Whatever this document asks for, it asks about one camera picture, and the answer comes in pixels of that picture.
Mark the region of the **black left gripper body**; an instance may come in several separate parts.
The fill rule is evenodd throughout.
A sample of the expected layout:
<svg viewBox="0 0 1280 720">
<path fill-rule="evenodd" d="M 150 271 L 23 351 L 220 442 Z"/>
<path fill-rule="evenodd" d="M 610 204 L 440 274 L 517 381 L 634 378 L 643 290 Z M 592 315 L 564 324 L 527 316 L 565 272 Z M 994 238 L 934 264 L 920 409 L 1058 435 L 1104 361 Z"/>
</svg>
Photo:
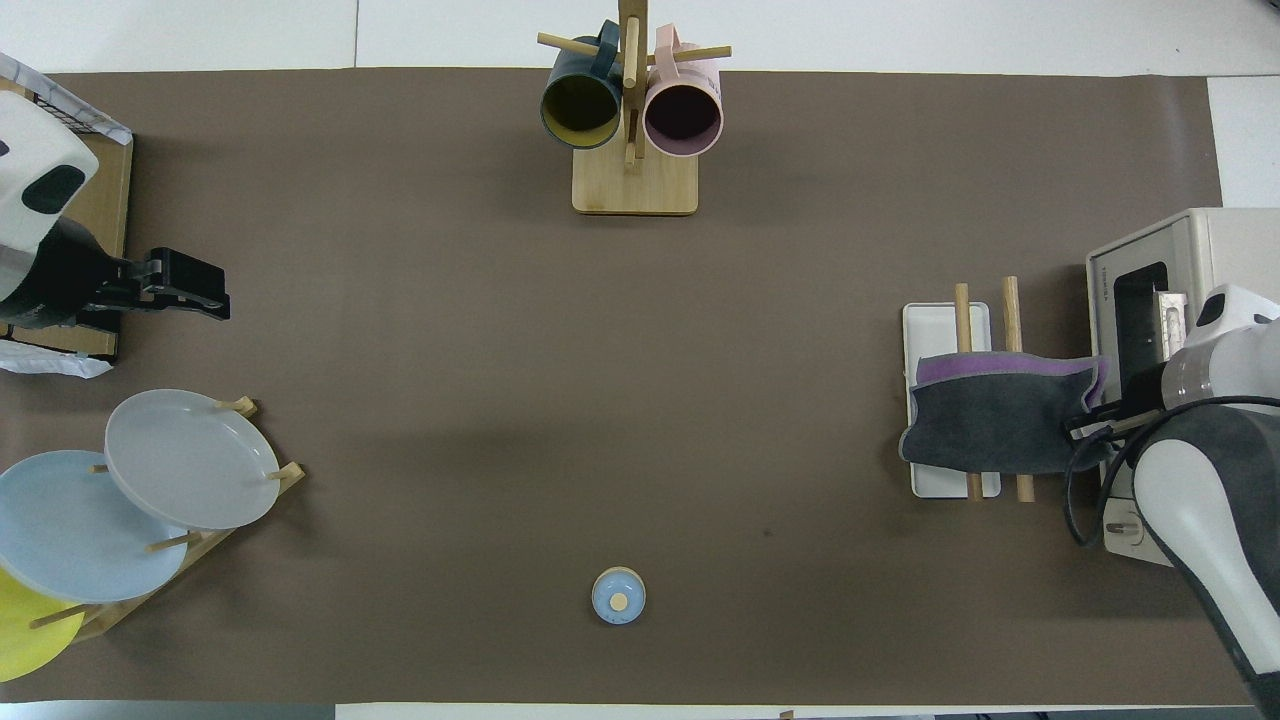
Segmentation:
<svg viewBox="0 0 1280 720">
<path fill-rule="evenodd" d="M 150 277 L 161 268 L 161 250 L 143 261 L 106 254 L 83 225 L 54 225 L 40 241 L 27 273 L 3 291 L 3 323 L 26 329 L 68 325 L 82 313 L 147 313 Z"/>
</svg>

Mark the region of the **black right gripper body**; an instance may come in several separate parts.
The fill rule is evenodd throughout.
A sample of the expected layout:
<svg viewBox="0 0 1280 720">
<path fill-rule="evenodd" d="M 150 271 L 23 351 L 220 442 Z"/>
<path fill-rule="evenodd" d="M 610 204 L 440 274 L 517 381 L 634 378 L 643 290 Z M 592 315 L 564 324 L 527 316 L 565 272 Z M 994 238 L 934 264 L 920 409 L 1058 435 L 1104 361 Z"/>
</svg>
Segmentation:
<svg viewBox="0 0 1280 720">
<path fill-rule="evenodd" d="M 1117 410 L 1120 421 L 1148 421 L 1166 410 L 1162 383 L 1167 365 L 1160 363 L 1146 368 L 1123 386 Z"/>
</svg>

